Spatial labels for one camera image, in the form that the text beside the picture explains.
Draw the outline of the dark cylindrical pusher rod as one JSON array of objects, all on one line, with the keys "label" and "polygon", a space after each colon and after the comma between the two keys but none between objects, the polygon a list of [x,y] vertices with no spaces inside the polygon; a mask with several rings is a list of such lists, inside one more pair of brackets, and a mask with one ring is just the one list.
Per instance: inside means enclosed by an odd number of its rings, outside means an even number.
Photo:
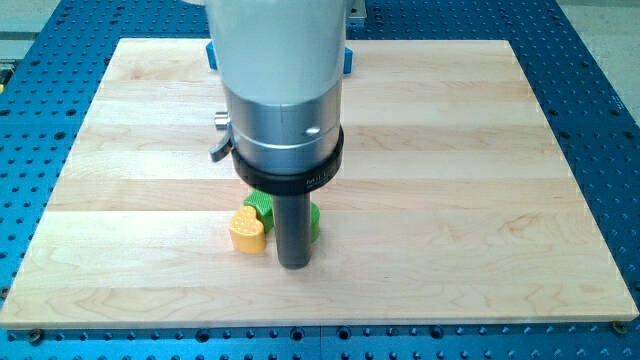
[{"label": "dark cylindrical pusher rod", "polygon": [[305,267],[311,258],[310,195],[274,195],[272,207],[279,263],[287,269]]}]

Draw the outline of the black pusher mount ring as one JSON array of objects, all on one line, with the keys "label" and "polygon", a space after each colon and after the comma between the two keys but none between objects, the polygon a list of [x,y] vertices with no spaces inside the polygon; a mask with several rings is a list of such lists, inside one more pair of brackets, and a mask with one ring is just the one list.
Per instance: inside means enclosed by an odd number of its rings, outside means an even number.
[{"label": "black pusher mount ring", "polygon": [[292,175],[264,172],[249,165],[237,150],[231,150],[231,154],[234,169],[246,184],[271,195],[293,196],[313,192],[335,177],[342,163],[343,145],[344,131],[340,127],[337,144],[330,156],[322,164]]}]

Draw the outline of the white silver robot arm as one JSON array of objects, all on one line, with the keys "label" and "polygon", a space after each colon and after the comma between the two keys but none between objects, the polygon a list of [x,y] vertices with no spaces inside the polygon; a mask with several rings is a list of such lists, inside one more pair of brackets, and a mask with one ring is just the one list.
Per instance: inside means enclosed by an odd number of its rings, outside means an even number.
[{"label": "white silver robot arm", "polygon": [[311,258],[311,193],[338,172],[350,4],[209,0],[204,4],[226,100],[218,162],[272,197],[279,263]]}]

